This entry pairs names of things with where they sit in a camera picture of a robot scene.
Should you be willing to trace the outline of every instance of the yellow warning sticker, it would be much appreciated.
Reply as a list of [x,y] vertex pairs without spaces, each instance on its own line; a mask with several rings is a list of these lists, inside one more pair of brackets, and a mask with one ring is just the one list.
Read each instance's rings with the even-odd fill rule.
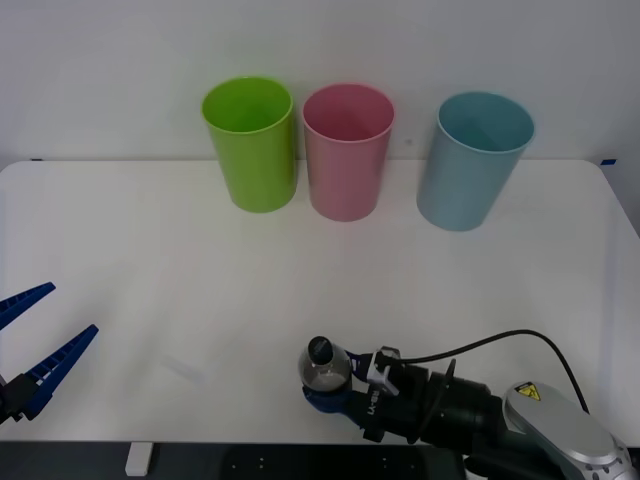
[[516,392],[518,392],[520,395],[524,395],[525,397],[533,398],[534,400],[540,401],[540,394],[538,393],[538,389],[531,382],[523,383],[522,385],[516,387]]

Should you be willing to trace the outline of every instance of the plastic cup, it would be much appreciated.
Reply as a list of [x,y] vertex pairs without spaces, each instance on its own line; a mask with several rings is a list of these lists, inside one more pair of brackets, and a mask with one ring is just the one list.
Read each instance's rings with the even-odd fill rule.
[[534,135],[527,111],[500,95],[455,95],[438,127],[418,190],[418,209],[445,230],[482,224]]
[[368,85],[340,83],[304,104],[311,204],[321,215],[350,222],[376,207],[394,108]]
[[221,83],[202,102],[231,200],[250,212],[286,205],[296,190],[293,99],[274,80]]

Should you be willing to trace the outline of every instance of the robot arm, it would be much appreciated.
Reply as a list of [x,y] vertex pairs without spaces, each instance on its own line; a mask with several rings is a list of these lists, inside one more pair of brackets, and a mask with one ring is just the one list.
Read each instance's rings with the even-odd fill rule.
[[496,480],[638,479],[624,444],[553,387],[521,382],[498,397],[455,377],[455,360],[441,374],[404,364],[388,347],[350,357],[366,393],[352,390],[351,379],[339,399],[303,392],[319,410],[349,417],[368,440],[389,432],[447,448],[468,455],[469,471]]

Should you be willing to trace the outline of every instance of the table surface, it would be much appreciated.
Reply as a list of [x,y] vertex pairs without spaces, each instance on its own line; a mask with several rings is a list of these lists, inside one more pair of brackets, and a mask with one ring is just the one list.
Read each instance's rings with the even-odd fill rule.
[[[2,331],[0,371],[13,378],[90,323],[100,333],[40,416],[0,439],[361,442],[302,397],[311,337],[409,357],[532,328],[563,350],[602,423],[640,444],[640,240],[599,168],[521,161],[465,233],[420,216],[421,168],[389,162],[376,210],[343,224],[312,209],[302,165],[293,200],[269,214],[236,208],[212,161],[8,167],[0,294],[58,289]],[[575,398],[535,338],[466,353],[457,375]]]

